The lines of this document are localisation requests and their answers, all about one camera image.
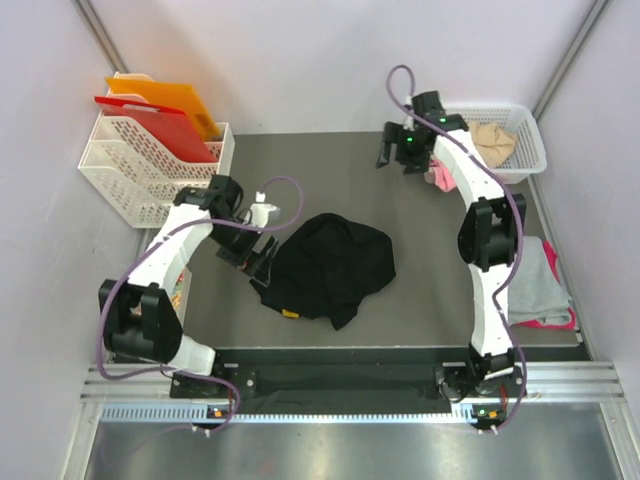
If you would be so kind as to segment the black t-shirt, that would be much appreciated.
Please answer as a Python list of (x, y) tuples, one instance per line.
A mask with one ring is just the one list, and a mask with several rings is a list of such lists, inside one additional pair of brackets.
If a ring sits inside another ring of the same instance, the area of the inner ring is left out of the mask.
[(252, 280), (261, 304), (339, 331), (363, 299), (396, 277), (392, 240), (381, 230), (323, 213), (307, 220), (278, 249), (267, 286)]

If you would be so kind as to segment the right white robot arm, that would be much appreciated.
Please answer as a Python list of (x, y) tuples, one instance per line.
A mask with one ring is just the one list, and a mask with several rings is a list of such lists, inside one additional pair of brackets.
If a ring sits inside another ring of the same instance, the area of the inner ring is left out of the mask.
[(452, 176), (466, 207), (457, 245), (471, 273), (474, 328), (464, 371), (444, 374), (440, 389), (458, 398), (472, 391), (487, 396), (515, 370), (508, 285), (518, 268), (526, 203), (489, 170), (469, 126), (461, 115), (445, 111), (438, 92), (410, 93), (399, 106), (407, 117), (385, 124), (377, 165), (396, 160), (405, 173), (424, 173), (435, 159)]

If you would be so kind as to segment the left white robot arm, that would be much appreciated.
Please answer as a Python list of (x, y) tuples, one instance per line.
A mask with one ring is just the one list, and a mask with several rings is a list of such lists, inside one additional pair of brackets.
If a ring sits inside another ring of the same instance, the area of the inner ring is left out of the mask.
[(259, 192), (246, 211), (241, 186), (215, 175), (204, 188), (184, 187), (174, 198), (165, 223), (141, 259), (121, 280), (106, 280), (99, 289), (102, 344), (116, 355), (133, 357), (192, 374), (205, 396), (226, 387), (227, 374), (216, 366), (213, 348), (187, 336), (172, 295), (200, 244), (211, 239), (217, 255), (251, 280), (267, 284), (278, 241), (269, 237), (255, 248), (279, 207)]

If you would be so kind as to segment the pink t-shirt in basket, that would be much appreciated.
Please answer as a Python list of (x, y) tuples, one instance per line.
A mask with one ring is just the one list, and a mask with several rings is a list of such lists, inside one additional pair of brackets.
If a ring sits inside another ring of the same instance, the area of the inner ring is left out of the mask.
[(435, 185), (442, 192), (450, 192), (456, 189), (453, 176), (446, 166), (437, 159), (430, 161), (428, 169), (424, 173), (424, 179), (427, 183)]

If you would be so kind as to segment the red children's book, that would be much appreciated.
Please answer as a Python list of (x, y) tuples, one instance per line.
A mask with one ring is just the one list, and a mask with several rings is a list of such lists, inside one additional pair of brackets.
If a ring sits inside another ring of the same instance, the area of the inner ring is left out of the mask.
[(173, 308), (181, 324), (184, 324), (186, 318), (191, 278), (191, 271), (186, 267), (179, 276), (170, 297)]

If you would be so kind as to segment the beige t-shirt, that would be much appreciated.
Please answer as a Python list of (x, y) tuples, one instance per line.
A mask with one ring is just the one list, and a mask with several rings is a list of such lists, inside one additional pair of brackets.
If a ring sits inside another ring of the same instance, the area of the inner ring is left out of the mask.
[(515, 151), (517, 135), (497, 123), (471, 122), (469, 132), (476, 150), (490, 169), (500, 167)]

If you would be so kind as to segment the white plastic laundry basket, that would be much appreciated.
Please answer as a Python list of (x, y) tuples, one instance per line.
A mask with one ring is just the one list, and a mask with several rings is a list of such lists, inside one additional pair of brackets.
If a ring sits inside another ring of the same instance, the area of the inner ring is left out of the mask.
[(518, 184), (542, 173), (547, 158), (531, 112), (517, 104), (455, 105), (447, 114), (460, 114), (485, 164), (506, 184)]

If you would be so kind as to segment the white perforated file organizer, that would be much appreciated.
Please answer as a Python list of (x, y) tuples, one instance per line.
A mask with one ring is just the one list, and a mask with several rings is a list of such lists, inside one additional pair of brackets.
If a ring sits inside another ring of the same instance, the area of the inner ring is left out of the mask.
[[(139, 95), (112, 94), (109, 87), (104, 96), (149, 104)], [(204, 187), (213, 175), (231, 170), (235, 140), (227, 123), (215, 122), (221, 136), (203, 141), (218, 162), (188, 164), (136, 120), (111, 116), (99, 108), (78, 169), (133, 228), (160, 226), (181, 188)]]

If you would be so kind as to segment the red folder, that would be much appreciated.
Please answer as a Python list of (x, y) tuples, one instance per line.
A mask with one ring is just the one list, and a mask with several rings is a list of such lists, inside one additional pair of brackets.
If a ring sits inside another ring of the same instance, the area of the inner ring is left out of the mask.
[(218, 162), (183, 111), (114, 97), (95, 96), (94, 100), (105, 114), (136, 120), (177, 159), (188, 164)]

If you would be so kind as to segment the orange folder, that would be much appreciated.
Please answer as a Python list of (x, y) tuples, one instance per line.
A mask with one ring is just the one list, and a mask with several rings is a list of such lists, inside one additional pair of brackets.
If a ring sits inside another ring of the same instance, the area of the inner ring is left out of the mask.
[(205, 142), (221, 136), (220, 129), (191, 84), (155, 81), (142, 74), (107, 77), (105, 81), (112, 94), (135, 94), (149, 104), (183, 111)]

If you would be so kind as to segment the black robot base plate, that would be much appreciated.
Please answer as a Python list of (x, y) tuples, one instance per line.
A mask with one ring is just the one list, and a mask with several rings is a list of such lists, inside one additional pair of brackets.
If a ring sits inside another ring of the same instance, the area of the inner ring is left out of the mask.
[(458, 399), (517, 397), (519, 370), (464, 398), (442, 394), (468, 358), (467, 347), (227, 348), (213, 376), (239, 390), (243, 414), (445, 413)]

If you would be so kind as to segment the aluminium frame rail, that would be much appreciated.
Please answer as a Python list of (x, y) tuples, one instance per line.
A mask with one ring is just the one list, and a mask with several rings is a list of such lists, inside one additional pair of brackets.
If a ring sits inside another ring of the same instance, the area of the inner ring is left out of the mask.
[(476, 381), (461, 363), (444, 364), (243, 364), (223, 370), (219, 382), (179, 373), (134, 375), (130, 364), (112, 364), (111, 379), (90, 368), (82, 388), (86, 401), (205, 401), (240, 394), (244, 402), (287, 394), (346, 395), (356, 402), (400, 394), (411, 401), (509, 400), (589, 403), (616, 401), (624, 393), (614, 367), (602, 362), (533, 362), (513, 373)]

